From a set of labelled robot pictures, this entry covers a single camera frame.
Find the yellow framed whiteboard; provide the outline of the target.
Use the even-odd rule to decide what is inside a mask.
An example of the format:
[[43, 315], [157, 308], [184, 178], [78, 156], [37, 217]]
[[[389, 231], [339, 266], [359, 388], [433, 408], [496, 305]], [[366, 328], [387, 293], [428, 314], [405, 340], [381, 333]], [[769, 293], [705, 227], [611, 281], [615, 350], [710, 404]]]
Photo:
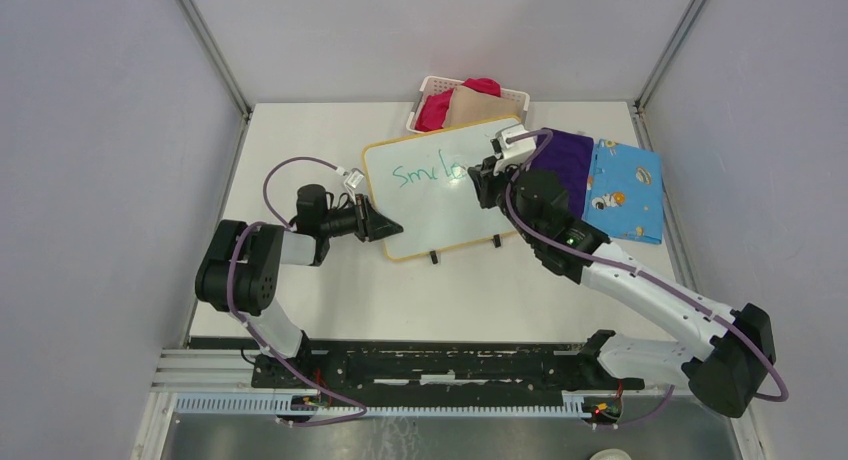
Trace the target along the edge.
[[493, 154], [491, 140], [518, 125], [515, 116], [397, 138], [362, 151], [374, 208], [403, 232], [383, 240], [404, 261], [514, 232], [497, 209], [479, 206], [467, 169]]

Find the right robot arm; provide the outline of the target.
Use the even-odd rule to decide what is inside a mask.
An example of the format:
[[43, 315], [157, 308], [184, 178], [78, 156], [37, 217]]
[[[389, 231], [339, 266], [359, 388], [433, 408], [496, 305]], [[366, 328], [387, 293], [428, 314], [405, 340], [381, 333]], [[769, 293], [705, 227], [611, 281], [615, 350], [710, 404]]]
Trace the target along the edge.
[[762, 308], [735, 309], [653, 272], [572, 215], [551, 171], [498, 171], [489, 157], [468, 174], [480, 206], [499, 209], [545, 269], [621, 302], [670, 335], [658, 341], [596, 332], [577, 362], [585, 385], [602, 388], [615, 378], [685, 387], [728, 418], [742, 417], [755, 399], [787, 400], [771, 318]]

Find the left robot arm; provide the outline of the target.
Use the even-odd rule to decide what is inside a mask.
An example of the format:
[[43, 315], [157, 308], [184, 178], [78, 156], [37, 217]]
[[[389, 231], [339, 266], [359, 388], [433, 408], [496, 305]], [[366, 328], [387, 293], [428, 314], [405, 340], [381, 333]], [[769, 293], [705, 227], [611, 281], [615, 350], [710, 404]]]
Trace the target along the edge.
[[290, 387], [306, 385], [314, 361], [302, 353], [306, 333], [276, 300], [279, 267], [318, 267], [330, 241], [352, 235], [374, 242], [404, 231], [401, 224], [379, 213], [368, 196], [356, 194], [339, 206], [318, 184], [298, 189], [292, 230], [275, 224], [222, 220], [197, 270], [197, 299], [231, 315], [269, 357], [279, 357], [275, 372]]

